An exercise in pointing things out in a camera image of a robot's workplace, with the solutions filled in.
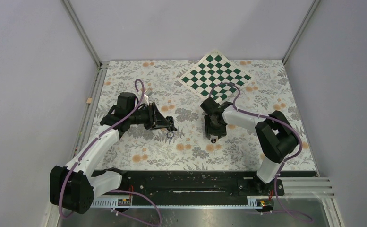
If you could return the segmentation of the black earbud charging case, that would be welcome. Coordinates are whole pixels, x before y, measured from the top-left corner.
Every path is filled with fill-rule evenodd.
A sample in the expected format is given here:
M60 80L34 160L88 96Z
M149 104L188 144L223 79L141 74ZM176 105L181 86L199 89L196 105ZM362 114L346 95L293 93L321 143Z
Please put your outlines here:
M166 120L169 122L169 126L167 127L167 130L168 131L171 131L171 132L175 132L177 131L178 129L175 127L175 123L174 123L174 119L172 116L167 116L166 117Z

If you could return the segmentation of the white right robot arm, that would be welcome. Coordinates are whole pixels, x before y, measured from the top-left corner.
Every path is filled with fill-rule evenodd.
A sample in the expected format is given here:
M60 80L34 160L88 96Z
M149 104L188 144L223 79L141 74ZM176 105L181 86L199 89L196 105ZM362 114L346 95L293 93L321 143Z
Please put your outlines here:
M232 102L218 104L210 97L200 107L205 112L205 135L212 143L227 135L229 124L257 135L265 158L257 170L254 189L258 194L267 194L284 159L300 144L285 115L280 111L267 116L255 114L239 109Z

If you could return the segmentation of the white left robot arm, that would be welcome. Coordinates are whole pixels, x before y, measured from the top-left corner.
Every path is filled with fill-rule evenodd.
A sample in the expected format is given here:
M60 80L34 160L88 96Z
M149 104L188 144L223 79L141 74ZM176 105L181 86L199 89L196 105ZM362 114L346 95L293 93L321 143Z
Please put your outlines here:
M149 131L177 131L173 117L163 116L155 103L143 102L130 92L120 93L117 103L102 118L97 132L82 150L64 166L51 170L50 203L57 205L59 210L84 214L97 197L109 191L125 194L130 183L121 173L106 170L93 176L93 172L131 125L143 125Z

